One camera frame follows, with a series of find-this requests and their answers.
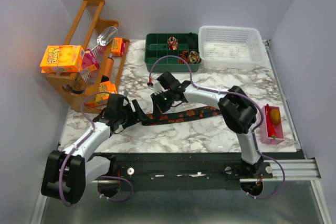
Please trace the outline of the black orange floral tie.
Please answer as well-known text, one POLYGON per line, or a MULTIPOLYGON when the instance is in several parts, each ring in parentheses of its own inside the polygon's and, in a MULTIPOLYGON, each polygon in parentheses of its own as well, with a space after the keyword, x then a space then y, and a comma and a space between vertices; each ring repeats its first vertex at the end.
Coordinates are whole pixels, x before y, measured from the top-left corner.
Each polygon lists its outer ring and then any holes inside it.
POLYGON ((212 106, 203 106, 181 112, 162 114, 158 119, 154 119, 153 114, 147 114, 148 117, 153 118, 151 126, 190 122, 218 115, 221 115, 221 111, 212 106))

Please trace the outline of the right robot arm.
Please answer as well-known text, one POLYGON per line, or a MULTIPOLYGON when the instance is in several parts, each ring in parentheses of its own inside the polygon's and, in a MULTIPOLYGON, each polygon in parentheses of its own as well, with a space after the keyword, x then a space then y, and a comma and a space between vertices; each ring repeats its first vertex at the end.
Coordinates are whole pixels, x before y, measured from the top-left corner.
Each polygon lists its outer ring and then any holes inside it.
POLYGON ((260 126, 256 120, 262 110, 240 87, 229 90, 200 87, 192 80, 179 82, 169 71, 161 74, 156 82, 149 78, 148 86, 154 91, 151 94, 154 117, 168 111, 174 102, 200 103, 218 109, 227 127, 237 135, 242 173, 249 178, 259 174, 263 158, 255 129, 260 126))

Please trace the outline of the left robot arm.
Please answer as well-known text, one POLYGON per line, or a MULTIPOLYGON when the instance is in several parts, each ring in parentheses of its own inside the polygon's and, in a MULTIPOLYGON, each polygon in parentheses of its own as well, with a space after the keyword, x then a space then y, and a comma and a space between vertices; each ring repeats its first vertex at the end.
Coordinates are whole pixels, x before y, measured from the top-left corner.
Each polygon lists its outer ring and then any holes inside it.
POLYGON ((90 120, 89 129, 68 148, 49 154, 41 194, 60 199, 70 207, 81 199, 87 184, 100 176, 112 179, 117 171, 112 158, 95 156, 96 149, 119 128, 126 129, 145 119, 137 100, 109 94, 106 107, 90 120))

